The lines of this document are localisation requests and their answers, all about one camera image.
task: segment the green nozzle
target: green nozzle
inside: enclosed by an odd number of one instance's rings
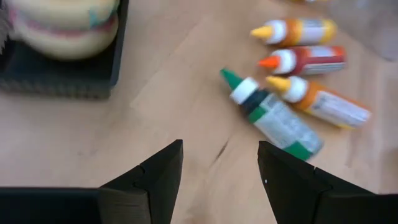
[[[220,73],[232,90],[235,90],[236,87],[238,87],[238,85],[243,81],[241,77],[237,76],[233,71],[226,68],[221,69]]]

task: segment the orange bottle cap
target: orange bottle cap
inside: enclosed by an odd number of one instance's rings
[[[266,68],[277,69],[280,65],[280,57],[278,55],[267,57],[259,61],[258,65]]]

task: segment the white bottle cap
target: white bottle cap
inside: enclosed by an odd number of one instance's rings
[[[289,77],[290,88],[285,92],[282,97],[290,103],[299,102],[304,98],[308,91],[308,81],[300,77]]]
[[[282,42],[287,35],[287,24],[283,20],[272,20],[264,24],[264,26],[271,26],[272,36],[266,39],[267,44],[278,44]]]
[[[235,103],[241,105],[251,96],[254,91],[259,88],[259,84],[251,77],[245,78],[236,89],[231,93],[230,97]]]
[[[280,57],[279,66],[273,71],[274,74],[286,74],[293,71],[296,67],[297,58],[293,50],[276,50],[271,54],[271,56],[273,55]]]

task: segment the black tray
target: black tray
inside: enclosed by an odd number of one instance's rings
[[[109,98],[119,79],[128,5],[129,0],[121,0],[118,34],[104,52],[93,58],[61,62],[22,42],[8,40],[0,55],[0,89],[72,98]]]

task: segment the squeeze bottle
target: squeeze bottle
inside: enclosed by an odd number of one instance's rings
[[[371,117],[363,105],[300,77],[267,77],[267,82],[292,106],[341,128],[354,129]]]
[[[278,19],[251,31],[252,36],[279,47],[325,44],[335,33],[336,25],[330,19]]]
[[[277,75],[313,75],[343,69],[345,58],[345,50],[339,46],[292,47],[276,50],[258,64]]]
[[[323,141],[278,97],[260,90],[253,78],[242,79],[222,69],[221,74],[232,89],[230,97],[240,105],[249,121],[275,146],[307,160],[323,146]]]

